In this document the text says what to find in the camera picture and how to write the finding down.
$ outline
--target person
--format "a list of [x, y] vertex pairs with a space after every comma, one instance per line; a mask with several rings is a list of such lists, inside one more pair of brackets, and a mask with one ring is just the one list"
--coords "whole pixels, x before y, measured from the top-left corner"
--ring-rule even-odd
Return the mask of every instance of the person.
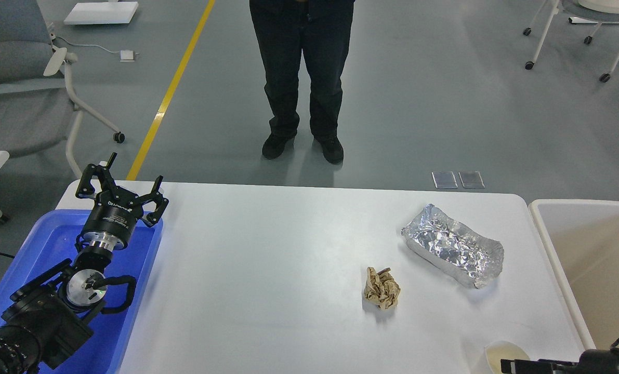
[[349, 54], [354, 0], [249, 0], [254, 31], [266, 71], [265, 92], [272, 109], [270, 136], [262, 155], [279, 157], [297, 134], [300, 116], [300, 55], [311, 79], [309, 125], [329, 163], [344, 149], [337, 138], [342, 104], [341, 74]]

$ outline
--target black shoe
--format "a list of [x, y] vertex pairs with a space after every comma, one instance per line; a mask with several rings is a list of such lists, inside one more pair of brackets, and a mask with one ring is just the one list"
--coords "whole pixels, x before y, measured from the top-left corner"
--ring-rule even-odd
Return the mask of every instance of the black shoe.
[[293, 137], [279, 137], [278, 135], [270, 134], [264, 143], [264, 148], [262, 149], [262, 153], [264, 157], [267, 159], [274, 159], [284, 152], [284, 147], [286, 146], [286, 142], [288, 142]]
[[328, 160], [328, 163], [339, 164], [344, 161], [344, 149], [339, 142], [337, 135], [325, 140], [317, 139], [323, 149], [323, 157]]

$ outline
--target black pants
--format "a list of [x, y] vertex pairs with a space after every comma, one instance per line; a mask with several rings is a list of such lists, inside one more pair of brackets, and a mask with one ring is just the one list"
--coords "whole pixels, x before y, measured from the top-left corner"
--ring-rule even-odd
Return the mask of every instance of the black pants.
[[341, 74], [349, 54], [353, 8], [312, 19], [307, 4], [286, 0], [280, 14], [249, 3], [256, 38], [266, 68], [266, 95], [274, 117], [270, 129], [280, 137], [297, 134], [300, 117], [298, 71], [305, 56], [311, 78], [309, 125], [319, 140], [337, 133], [342, 104]]

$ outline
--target crumpled aluminum foil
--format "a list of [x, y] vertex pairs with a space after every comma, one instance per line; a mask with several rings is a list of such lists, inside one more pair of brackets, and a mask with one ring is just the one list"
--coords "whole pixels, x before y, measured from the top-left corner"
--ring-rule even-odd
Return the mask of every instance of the crumpled aluminum foil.
[[457, 280], [462, 286], [484, 288], [503, 268], [501, 242], [480, 236], [448, 217], [433, 204], [402, 229], [406, 245]]

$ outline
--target small metal plate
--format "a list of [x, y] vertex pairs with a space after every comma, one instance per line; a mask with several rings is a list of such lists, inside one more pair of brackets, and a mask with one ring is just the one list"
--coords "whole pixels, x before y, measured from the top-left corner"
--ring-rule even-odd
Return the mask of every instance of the small metal plate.
[[453, 172], [432, 172], [432, 178], [437, 189], [457, 188], [457, 180]]
[[459, 172], [459, 179], [462, 180], [462, 185], [465, 189], [485, 188], [480, 172]]
[[103, 274], [93, 269], [83, 269], [77, 272], [67, 283], [67, 299], [79, 307], [86, 307], [102, 300], [106, 295], [105, 289], [93, 289], [88, 286], [88, 280], [103, 278]]

